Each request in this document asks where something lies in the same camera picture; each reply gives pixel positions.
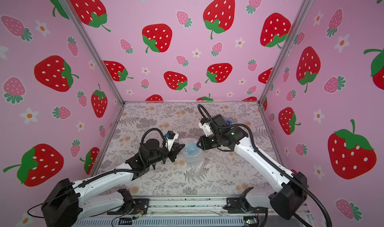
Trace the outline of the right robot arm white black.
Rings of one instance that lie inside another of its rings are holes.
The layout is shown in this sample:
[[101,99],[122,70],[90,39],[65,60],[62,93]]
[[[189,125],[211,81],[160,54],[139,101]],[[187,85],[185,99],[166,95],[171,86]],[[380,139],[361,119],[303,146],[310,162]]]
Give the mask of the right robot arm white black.
[[204,135],[198,148],[206,151],[227,147],[248,161],[269,182],[274,192],[268,196],[272,209],[283,219],[290,220],[307,199],[307,177],[295,174],[268,156],[254,142],[251,129],[243,124],[229,125],[221,115],[201,119],[199,128]]

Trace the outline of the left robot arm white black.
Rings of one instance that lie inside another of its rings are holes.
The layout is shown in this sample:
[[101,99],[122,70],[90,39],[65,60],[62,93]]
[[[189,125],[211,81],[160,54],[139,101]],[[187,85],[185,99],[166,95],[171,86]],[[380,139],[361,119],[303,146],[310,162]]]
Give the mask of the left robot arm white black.
[[140,205],[147,201],[134,200],[127,189],[108,195],[103,193],[116,186],[134,181],[146,174],[158,162],[174,162],[185,147],[175,140],[161,145],[156,139],[141,144],[139,151],[120,166],[89,179],[57,183],[41,210],[48,227],[71,227],[77,221],[102,214],[123,215],[143,212]]

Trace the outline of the blue plastic wine glass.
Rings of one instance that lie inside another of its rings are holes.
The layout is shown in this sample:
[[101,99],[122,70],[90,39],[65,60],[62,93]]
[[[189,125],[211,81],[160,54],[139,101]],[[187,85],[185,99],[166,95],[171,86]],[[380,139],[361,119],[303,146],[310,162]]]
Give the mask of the blue plastic wine glass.
[[204,153],[197,147],[197,141],[195,140],[185,143],[183,154],[189,165],[199,165],[204,161]]

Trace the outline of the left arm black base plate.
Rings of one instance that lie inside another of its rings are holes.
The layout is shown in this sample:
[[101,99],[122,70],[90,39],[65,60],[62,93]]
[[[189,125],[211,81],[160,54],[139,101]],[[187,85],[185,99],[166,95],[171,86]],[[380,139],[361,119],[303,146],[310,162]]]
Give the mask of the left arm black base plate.
[[117,193],[119,193],[118,197],[123,198],[123,203],[109,210],[108,215],[142,215],[147,213],[150,199],[134,198],[127,189],[119,189]]

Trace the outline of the clear bubble wrap sheet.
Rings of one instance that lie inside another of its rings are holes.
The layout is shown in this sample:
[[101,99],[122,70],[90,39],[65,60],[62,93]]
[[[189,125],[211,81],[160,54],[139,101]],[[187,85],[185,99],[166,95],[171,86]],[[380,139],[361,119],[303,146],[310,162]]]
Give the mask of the clear bubble wrap sheet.
[[185,147],[181,150],[187,165],[191,168],[201,168],[205,165],[205,153],[198,148],[198,140],[195,138],[184,138],[179,140]]

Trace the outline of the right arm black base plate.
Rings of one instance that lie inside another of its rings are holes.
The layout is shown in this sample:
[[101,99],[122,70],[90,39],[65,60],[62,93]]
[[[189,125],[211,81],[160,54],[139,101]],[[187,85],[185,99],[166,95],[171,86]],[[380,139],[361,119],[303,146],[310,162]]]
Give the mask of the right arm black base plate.
[[229,214],[265,213],[270,208],[269,199],[265,194],[258,193],[253,187],[244,190],[239,196],[226,199],[223,209]]

